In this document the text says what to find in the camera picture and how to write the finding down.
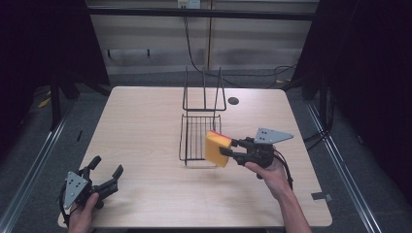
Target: dark background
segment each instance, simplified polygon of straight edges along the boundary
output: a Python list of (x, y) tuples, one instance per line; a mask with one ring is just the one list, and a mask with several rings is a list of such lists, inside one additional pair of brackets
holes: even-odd
[(412, 3), (321, 1), (294, 79), (313, 98), (325, 77), (337, 105), (412, 203)]
[(34, 90), (61, 82), (109, 84), (89, 16), (56, 8), (85, 7), (83, 0), (0, 3), (1, 157), (14, 141)]

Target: black clamp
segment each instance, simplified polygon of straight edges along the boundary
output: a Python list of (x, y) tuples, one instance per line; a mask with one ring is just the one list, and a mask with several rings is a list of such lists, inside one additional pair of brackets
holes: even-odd
[(104, 206), (103, 200), (119, 190), (118, 179), (123, 173), (123, 167), (121, 165), (119, 165), (118, 169), (112, 175), (112, 179), (101, 185), (92, 185), (90, 170), (94, 170), (101, 160), (101, 157), (97, 155), (84, 169), (77, 172), (68, 172), (66, 183), (61, 188), (59, 195), (60, 211), (67, 226), (69, 226), (70, 215), (67, 215), (65, 210), (68, 210), (74, 202), (84, 206), (91, 194), (97, 192), (99, 193), (99, 199), (97, 200), (95, 208), (101, 209)]
[(273, 159), (279, 160), (285, 167), (289, 186), (292, 188), (292, 176), (289, 170), (288, 163), (285, 157), (273, 148), (273, 144), (292, 138), (292, 134), (274, 131), (271, 129), (260, 128), (257, 131), (255, 138), (247, 137), (246, 139), (234, 140), (231, 145), (233, 147), (242, 147), (246, 149), (245, 152), (234, 152), (231, 149), (220, 147), (220, 153), (225, 156), (232, 157), (238, 165), (245, 166), (247, 162), (254, 162), (262, 168), (267, 168), (273, 163)]

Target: human hand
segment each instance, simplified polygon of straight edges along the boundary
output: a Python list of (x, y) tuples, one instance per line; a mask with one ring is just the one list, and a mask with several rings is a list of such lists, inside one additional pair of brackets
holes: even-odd
[(279, 160), (273, 159), (272, 164), (267, 168), (262, 168), (254, 162), (247, 162), (245, 167), (263, 177), (273, 197), (277, 200), (292, 191), (283, 164)]
[(69, 222), (69, 233), (88, 233), (91, 230), (91, 213), (94, 206), (99, 199), (99, 194), (97, 192), (91, 194), (87, 199), (86, 205), (79, 206), (73, 203), (71, 208), (70, 222)]

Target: aluminum rail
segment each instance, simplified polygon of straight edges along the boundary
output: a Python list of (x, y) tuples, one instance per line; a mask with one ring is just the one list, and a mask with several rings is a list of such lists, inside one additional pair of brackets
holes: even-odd
[(61, 131), (63, 130), (65, 126), (66, 119), (71, 113), (74, 104), (75, 104), (75, 101), (71, 101), (69, 103), (68, 109), (65, 112), (63, 119), (55, 127), (55, 129), (49, 133), (48, 138), (46, 139), (39, 153), (37, 154), (36, 160), (34, 161), (30, 170), (27, 172), (27, 175), (23, 183), (19, 187), (17, 193), (15, 194), (15, 197), (13, 198), (12, 202), (7, 207), (5, 213), (1, 216), (1, 219), (0, 219), (0, 232), (1, 233), (12, 232), (19, 215), (21, 211), (23, 210), (23, 207), (26, 204), (30, 196), (30, 193), (34, 187), (34, 184), (39, 179), (40, 174), (43, 171), (43, 168), (46, 165), (46, 162), (48, 161), (52, 153), (52, 149), (54, 148), (54, 145), (57, 142), (57, 139), (60, 137)]
[[(319, 132), (323, 132), (324, 129), (322, 127), (322, 123), (319, 119), (319, 113), (315, 105), (313, 104), (313, 102), (308, 102), (307, 107)], [(324, 143), (327, 151), (329, 152), (330, 158), (332, 159), (336, 167), (336, 170), (339, 173), (340, 178), (342, 179), (342, 182), (345, 184), (345, 187), (348, 190), (349, 195), (351, 196), (351, 199), (355, 204), (355, 207), (360, 215), (360, 219), (363, 221), (363, 224), (367, 232), (381, 233), (382, 230), (379, 227), (379, 224), (376, 221), (373, 212), (371, 211), (369, 205), (366, 203), (366, 200), (361, 194), (361, 191), (359, 190), (354, 178), (352, 177), (351, 172), (346, 166), (345, 160), (343, 159), (342, 155), (340, 154), (336, 144), (333, 142), (330, 135), (325, 136)]]

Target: black cable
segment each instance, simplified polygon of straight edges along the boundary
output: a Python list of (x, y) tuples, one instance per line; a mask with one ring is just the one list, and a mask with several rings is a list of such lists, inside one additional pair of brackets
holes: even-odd
[(289, 186), (291, 187), (291, 190), (293, 190), (293, 178), (292, 178), (292, 175), (291, 175), (291, 171), (289, 170), (289, 165), (288, 165), (285, 157), (278, 150), (275, 150), (274, 152), (277, 152), (280, 155), (279, 156), (276, 153), (274, 153), (275, 158), (278, 159), (282, 163), (282, 165), (284, 166)]
[(60, 189), (60, 195), (58, 196), (58, 206), (60, 208), (61, 215), (63, 216), (64, 223), (69, 227), (70, 215), (67, 215), (64, 211), (64, 204), (63, 204), (63, 194), (66, 191), (66, 183)]
[(333, 96), (332, 96), (331, 93), (329, 93), (328, 95), (329, 95), (329, 105), (328, 105), (329, 108), (328, 108), (328, 113), (327, 113), (328, 121), (327, 121), (327, 124), (326, 124), (326, 126), (325, 126), (325, 129), (322, 130), (321, 132), (315, 133), (314, 135), (312, 135), (312, 136), (310, 136), (310, 137), (308, 137), (308, 138), (305, 138), (305, 139), (303, 140), (303, 142), (305, 142), (305, 143), (310, 142), (310, 141), (312, 141), (312, 140), (315, 140), (315, 139), (318, 138), (319, 136), (322, 136), (322, 138), (321, 138), (320, 140), (318, 140), (314, 145), (312, 145), (312, 146), (311, 146), (310, 148), (308, 148), (307, 150), (312, 149), (312, 148), (313, 148), (314, 146), (316, 146), (319, 142), (321, 142), (321, 141), (329, 134), (329, 132), (330, 132), (330, 130), (331, 130), (331, 128), (332, 128), (332, 125), (333, 125), (333, 122), (334, 122), (334, 108), (335, 108), (335, 106), (336, 106), (336, 102), (335, 102), (335, 99), (333, 98)]
[[(191, 65), (193, 66), (193, 68), (194, 68), (197, 72), (203, 73), (203, 72), (200, 71), (200, 70), (197, 68), (197, 66), (194, 64), (193, 57), (192, 57), (192, 54), (191, 54), (188, 18), (187, 18), (187, 17), (183, 17), (183, 20), (184, 20), (184, 23), (185, 23), (185, 33), (186, 33), (186, 41), (187, 41), (187, 43), (188, 43), (188, 51), (189, 51), (190, 63), (191, 63)], [(266, 75), (256, 75), (256, 74), (251, 74), (251, 75), (246, 75), (246, 74), (228, 74), (228, 75), (225, 75), (225, 76), (240, 76), (240, 77), (270, 77), (270, 76), (275, 76), (275, 82), (272, 83), (271, 85), (269, 85), (268, 87), (266, 87), (266, 89), (268, 89), (268, 88), (272, 87), (274, 84), (276, 84), (277, 75), (280, 75), (280, 74), (282, 74), (282, 73), (290, 70), (291, 68), (295, 68), (296, 65), (297, 65), (297, 64), (294, 64), (294, 65), (292, 65), (292, 66), (285, 66), (285, 65), (283, 65), (283, 66), (278, 66), (278, 67), (276, 67), (276, 68), (274, 69), (273, 74), (266, 74)], [(276, 73), (276, 70), (277, 70), (277, 69), (280, 69), (280, 68), (287, 68), (287, 69)], [(205, 72), (205, 75), (212, 76), (212, 77), (219, 77), (218, 75), (214, 75), (214, 74), (206, 73), (206, 72)], [(239, 87), (239, 88), (245, 88), (245, 87), (243, 87), (243, 86), (241, 86), (241, 85), (239, 85), (239, 84), (232, 83), (232, 82), (230, 82), (230, 81), (228, 81), (228, 80), (226, 80), (226, 79), (223, 79), (223, 80), (224, 80), (225, 82), (233, 85), (233, 86), (236, 86), (236, 87)]]
[(328, 132), (326, 134), (324, 134), (324, 136), (322, 136), (321, 139), (319, 139), (315, 144), (313, 144), (312, 146), (310, 146), (308, 149), (306, 149), (307, 151), (311, 150), (312, 148), (314, 148), (318, 143), (320, 143), (326, 136), (328, 135)]

